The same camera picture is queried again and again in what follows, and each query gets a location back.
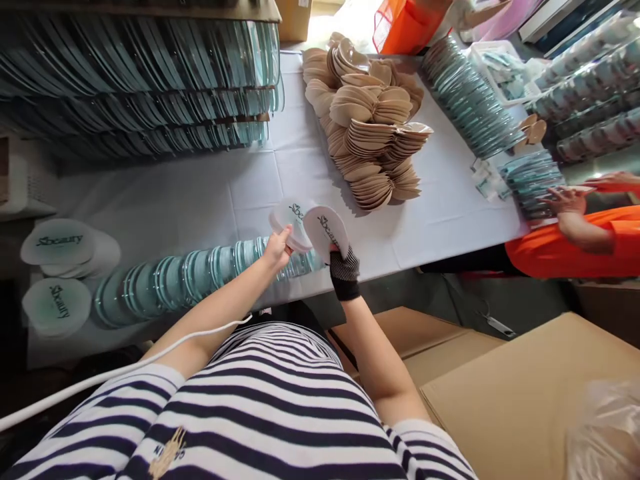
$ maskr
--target striped shirt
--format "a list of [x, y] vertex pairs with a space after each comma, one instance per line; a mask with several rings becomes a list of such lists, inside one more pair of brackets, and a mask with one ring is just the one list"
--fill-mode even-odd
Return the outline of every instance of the striped shirt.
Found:
[[234, 333], [188, 380], [152, 364], [106, 382], [4, 478], [115, 477], [476, 479], [440, 428], [382, 425], [329, 344], [288, 323]]

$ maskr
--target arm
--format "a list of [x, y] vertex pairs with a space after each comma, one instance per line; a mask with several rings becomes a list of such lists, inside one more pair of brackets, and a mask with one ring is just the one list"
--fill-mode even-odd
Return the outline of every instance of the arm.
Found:
[[[291, 250], [285, 246], [285, 242], [290, 232], [291, 227], [287, 226], [280, 235], [273, 234], [265, 254], [258, 261], [189, 310], [155, 342], [142, 360], [161, 352], [190, 333], [213, 330], [229, 322], [242, 320], [276, 274], [289, 261]], [[184, 378], [189, 378], [204, 368], [234, 329], [235, 325], [211, 335], [192, 338], [158, 359], [156, 363], [172, 367]]]
[[331, 252], [331, 281], [345, 311], [362, 385], [378, 415], [390, 426], [406, 419], [430, 421], [405, 364], [360, 296], [360, 261], [351, 248], [346, 259], [336, 250]]
[[594, 187], [598, 192], [633, 192], [640, 194], [640, 177], [624, 171], [608, 173], [600, 178], [590, 178], [583, 184]]
[[612, 255], [615, 246], [613, 232], [590, 224], [585, 218], [587, 202], [584, 194], [564, 187], [549, 189], [555, 199], [545, 199], [558, 216], [560, 232], [576, 247], [594, 255]]
[[584, 215], [575, 212], [558, 213], [560, 232], [572, 244], [586, 253], [612, 255], [613, 232], [589, 223]]

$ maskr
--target black fingerless glove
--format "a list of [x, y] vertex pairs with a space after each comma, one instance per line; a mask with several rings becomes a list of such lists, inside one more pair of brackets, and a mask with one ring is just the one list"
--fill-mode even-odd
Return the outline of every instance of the black fingerless glove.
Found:
[[360, 260], [353, 254], [349, 247], [346, 259], [338, 251], [331, 252], [331, 281], [335, 295], [340, 301], [353, 300], [360, 296], [358, 287], [358, 275], [360, 275]]

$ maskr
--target cardboard box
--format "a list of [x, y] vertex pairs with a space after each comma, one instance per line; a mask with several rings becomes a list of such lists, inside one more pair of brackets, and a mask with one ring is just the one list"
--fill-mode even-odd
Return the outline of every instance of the cardboard box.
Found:
[[566, 313], [420, 391], [481, 479], [565, 478], [588, 382], [640, 375], [640, 351]]
[[[504, 340], [406, 307], [394, 308], [374, 317], [404, 360], [418, 387], [504, 343]], [[348, 349], [353, 349], [346, 325], [332, 330]], [[329, 339], [337, 348], [331, 336]], [[340, 348], [337, 350], [345, 371], [357, 379], [358, 372], [353, 364]]]
[[137, 5], [137, 2], [114, 0], [0, 0], [0, 10], [3, 9], [280, 22], [280, 14], [274, 0], [216, 1], [208, 2], [206, 6], [173, 0], [147, 0], [140, 2], [140, 5]]
[[312, 0], [275, 0], [282, 22], [278, 25], [280, 43], [304, 42], [309, 34]]
[[375, 317], [480, 479], [564, 479], [587, 384], [640, 375], [640, 350], [574, 313], [508, 343], [404, 307]]

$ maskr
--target white tablecloth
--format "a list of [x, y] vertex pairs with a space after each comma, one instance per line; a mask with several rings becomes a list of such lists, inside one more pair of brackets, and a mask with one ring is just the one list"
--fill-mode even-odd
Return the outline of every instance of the white tablecloth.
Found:
[[[284, 111], [269, 122], [260, 147], [206, 153], [153, 166], [63, 177], [60, 217], [82, 220], [112, 235], [121, 266], [184, 255], [268, 235], [270, 208], [289, 196], [311, 197], [342, 217], [366, 281], [416, 265], [496, 245], [527, 227], [512, 200], [490, 203], [476, 190], [474, 156], [427, 93], [414, 121], [435, 133], [413, 156], [419, 198], [364, 213], [327, 154], [313, 109], [305, 99], [301, 57], [281, 56]], [[260, 306], [330, 290], [329, 272], [271, 288]], [[68, 339], [29, 336], [29, 365], [38, 367], [152, 339], [174, 319], [105, 331], [90, 319]]]

